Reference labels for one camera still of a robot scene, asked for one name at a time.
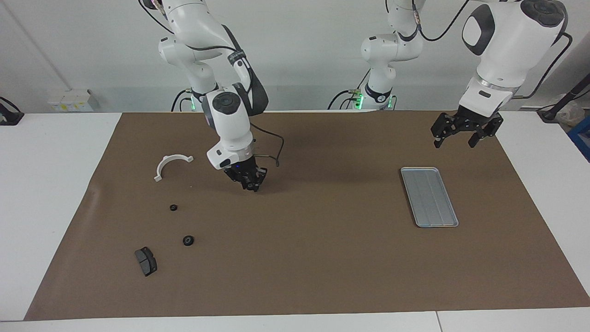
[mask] brown paper mat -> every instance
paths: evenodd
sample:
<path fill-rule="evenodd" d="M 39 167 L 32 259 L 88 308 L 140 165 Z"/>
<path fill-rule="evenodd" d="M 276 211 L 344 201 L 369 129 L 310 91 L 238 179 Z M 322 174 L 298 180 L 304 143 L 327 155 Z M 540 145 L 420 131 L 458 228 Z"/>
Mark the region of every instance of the brown paper mat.
<path fill-rule="evenodd" d="M 125 114 L 26 319 L 590 306 L 500 144 L 470 149 L 466 134 L 436 150 L 437 115 L 258 116 L 287 145 L 280 168 L 260 160 L 254 194 L 210 166 L 218 139 L 202 115 Z M 195 161 L 155 183 L 170 154 Z M 440 169 L 459 228 L 416 227 L 406 166 Z M 159 267 L 147 278 L 144 246 Z"/>

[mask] plastic bag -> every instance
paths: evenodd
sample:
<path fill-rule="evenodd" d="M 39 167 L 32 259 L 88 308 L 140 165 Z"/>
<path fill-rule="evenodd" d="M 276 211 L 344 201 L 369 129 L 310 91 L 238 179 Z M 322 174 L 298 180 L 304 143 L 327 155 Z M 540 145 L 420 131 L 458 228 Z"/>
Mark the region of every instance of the plastic bag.
<path fill-rule="evenodd" d="M 557 104 L 563 97 L 565 97 L 565 93 L 559 95 L 558 97 L 551 100 L 550 104 Z M 575 127 L 577 126 L 582 120 L 586 117 L 586 112 L 584 108 L 582 108 L 578 103 L 575 101 L 569 102 L 565 107 L 557 113 L 555 119 L 559 121 L 559 123 L 563 123 L 564 125 Z"/>

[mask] white plastic bracket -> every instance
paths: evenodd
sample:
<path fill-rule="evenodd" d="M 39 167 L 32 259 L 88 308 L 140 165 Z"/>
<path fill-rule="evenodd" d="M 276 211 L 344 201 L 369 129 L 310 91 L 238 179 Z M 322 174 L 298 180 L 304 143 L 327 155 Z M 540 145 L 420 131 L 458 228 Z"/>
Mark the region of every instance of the white plastic bracket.
<path fill-rule="evenodd" d="M 169 162 L 174 160 L 184 160 L 186 162 L 192 162 L 195 159 L 192 156 L 187 157 L 181 154 L 165 156 L 164 159 L 162 159 L 162 162 L 160 162 L 160 164 L 158 165 L 158 168 L 156 169 L 156 177 L 153 178 L 154 180 L 156 180 L 156 182 L 162 181 L 162 170 L 164 169 L 164 166 L 166 166 Z"/>

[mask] cable connector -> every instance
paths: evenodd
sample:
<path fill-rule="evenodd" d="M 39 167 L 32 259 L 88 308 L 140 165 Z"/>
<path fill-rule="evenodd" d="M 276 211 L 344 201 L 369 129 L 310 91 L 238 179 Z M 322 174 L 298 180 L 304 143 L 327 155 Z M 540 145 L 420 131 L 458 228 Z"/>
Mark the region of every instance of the cable connector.
<path fill-rule="evenodd" d="M 355 109 L 362 109 L 363 108 L 363 103 L 365 101 L 365 96 L 363 95 L 362 91 L 360 89 L 355 89 L 355 90 L 351 90 L 352 92 L 352 97 L 350 99 L 352 99 L 354 101 L 354 107 Z"/>
<path fill-rule="evenodd" d="M 164 6 L 162 5 L 162 1 L 152 0 L 152 4 L 160 12 L 160 14 L 162 14 L 164 18 L 168 20 L 168 17 L 166 16 L 166 11 L 164 10 Z"/>
<path fill-rule="evenodd" d="M 412 10 L 414 12 L 414 21 L 416 22 L 418 31 L 422 31 L 422 21 L 420 20 L 420 13 L 418 12 L 418 8 L 416 7 L 416 3 L 414 1 L 412 1 Z"/>

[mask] black device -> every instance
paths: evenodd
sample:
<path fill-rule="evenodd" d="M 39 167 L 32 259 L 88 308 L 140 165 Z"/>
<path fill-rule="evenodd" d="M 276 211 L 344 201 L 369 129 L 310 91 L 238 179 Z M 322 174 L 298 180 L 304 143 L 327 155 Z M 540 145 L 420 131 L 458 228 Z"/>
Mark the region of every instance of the black device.
<path fill-rule="evenodd" d="M 10 107 L 14 108 L 17 112 L 11 112 L 8 110 L 2 103 L 0 103 L 0 114 L 6 119 L 6 121 L 0 121 L 0 126 L 16 126 L 25 116 L 21 110 L 16 107 L 10 100 L 0 97 L 0 100 L 4 101 L 5 103 L 9 104 Z"/>
<path fill-rule="evenodd" d="M 158 270 L 156 258 L 154 258 L 152 251 L 148 247 L 141 248 L 135 252 L 135 258 L 139 262 L 139 266 L 145 276 L 150 276 Z"/>

